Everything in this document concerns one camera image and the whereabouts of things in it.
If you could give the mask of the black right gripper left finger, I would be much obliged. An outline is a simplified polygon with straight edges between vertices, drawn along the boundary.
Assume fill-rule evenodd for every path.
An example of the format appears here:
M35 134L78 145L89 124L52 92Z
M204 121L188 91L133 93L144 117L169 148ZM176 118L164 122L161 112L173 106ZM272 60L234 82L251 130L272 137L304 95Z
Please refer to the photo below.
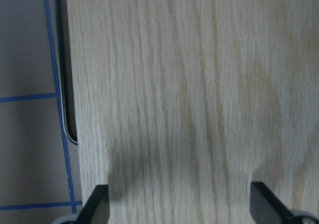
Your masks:
M108 185L97 185L82 211L76 224L107 224L110 218L110 199Z

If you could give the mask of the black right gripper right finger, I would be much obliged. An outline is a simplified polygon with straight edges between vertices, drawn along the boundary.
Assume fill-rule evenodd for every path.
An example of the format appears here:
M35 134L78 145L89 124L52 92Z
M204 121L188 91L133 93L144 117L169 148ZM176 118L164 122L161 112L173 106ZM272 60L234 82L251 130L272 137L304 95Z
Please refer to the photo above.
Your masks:
M256 224L301 223L263 182L250 184L250 215Z

